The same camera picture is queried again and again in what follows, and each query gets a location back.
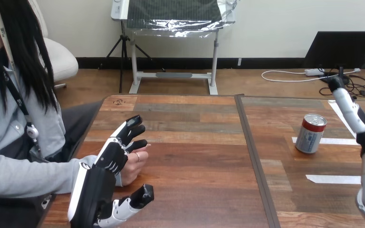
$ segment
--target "long black hair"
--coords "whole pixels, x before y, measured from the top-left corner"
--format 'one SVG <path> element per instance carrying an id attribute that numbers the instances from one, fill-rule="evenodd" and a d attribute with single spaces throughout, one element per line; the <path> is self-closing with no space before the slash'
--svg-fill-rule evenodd
<path id="1" fill-rule="evenodd" d="M 40 24 L 28 0 L 0 0 L 0 13 L 12 51 L 13 60 L 26 87 L 34 90 L 38 103 L 46 110 L 57 109 L 54 77 Z M 7 107 L 6 80 L 0 61 L 0 96 Z"/>

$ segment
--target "can lid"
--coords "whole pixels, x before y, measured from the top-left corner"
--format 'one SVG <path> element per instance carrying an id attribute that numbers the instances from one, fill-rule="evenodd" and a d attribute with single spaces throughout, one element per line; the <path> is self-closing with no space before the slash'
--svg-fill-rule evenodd
<path id="1" fill-rule="evenodd" d="M 307 114 L 304 119 L 314 126 L 325 126 L 327 124 L 327 120 L 317 114 Z"/>

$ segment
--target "soda can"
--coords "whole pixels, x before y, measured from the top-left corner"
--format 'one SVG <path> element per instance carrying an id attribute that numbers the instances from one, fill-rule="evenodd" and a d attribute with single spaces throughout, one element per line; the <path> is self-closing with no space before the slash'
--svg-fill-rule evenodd
<path id="1" fill-rule="evenodd" d="M 305 115 L 296 140 L 296 148 L 304 153 L 315 153 L 326 125 L 327 120 L 320 115 Z"/>

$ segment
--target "shirt sleeve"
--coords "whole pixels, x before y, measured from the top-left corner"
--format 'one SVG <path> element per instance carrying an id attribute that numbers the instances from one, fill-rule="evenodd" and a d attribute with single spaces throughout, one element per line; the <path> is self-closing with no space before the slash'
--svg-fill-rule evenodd
<path id="1" fill-rule="evenodd" d="M 96 156 L 65 163 L 37 163 L 0 155 L 0 197 L 26 198 L 47 193 L 69 193 L 76 181 L 79 162 L 92 165 Z"/>

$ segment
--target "white cable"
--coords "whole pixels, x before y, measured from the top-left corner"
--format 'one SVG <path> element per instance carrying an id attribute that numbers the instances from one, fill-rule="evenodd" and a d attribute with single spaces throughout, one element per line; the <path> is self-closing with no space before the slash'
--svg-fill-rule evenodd
<path id="1" fill-rule="evenodd" d="M 359 72 L 360 69 L 359 68 L 355 68 L 354 71 L 351 72 L 345 72 L 344 74 L 351 74 L 351 73 L 356 73 Z M 261 77 L 267 81 L 271 81 L 271 82 L 310 82 L 310 81 L 315 81 L 315 80 L 320 80 L 323 78 L 329 78 L 329 77 L 334 77 L 334 76 L 338 76 L 338 75 L 331 75 L 331 76 L 326 76 L 326 77 L 318 77 L 318 78 L 312 78 L 312 79 L 307 79 L 307 80 L 300 80 L 300 81 L 283 81 L 283 80 L 273 80 L 273 79 L 268 79 L 266 77 L 264 77 L 264 74 L 269 73 L 269 72 L 278 72 L 278 73 L 287 73 L 287 74 L 294 74 L 294 75 L 305 75 L 306 73 L 295 73 L 295 72 L 289 72 L 289 71 L 281 71 L 281 70 L 269 70 L 269 71 L 265 71 L 264 73 L 261 74 Z"/>

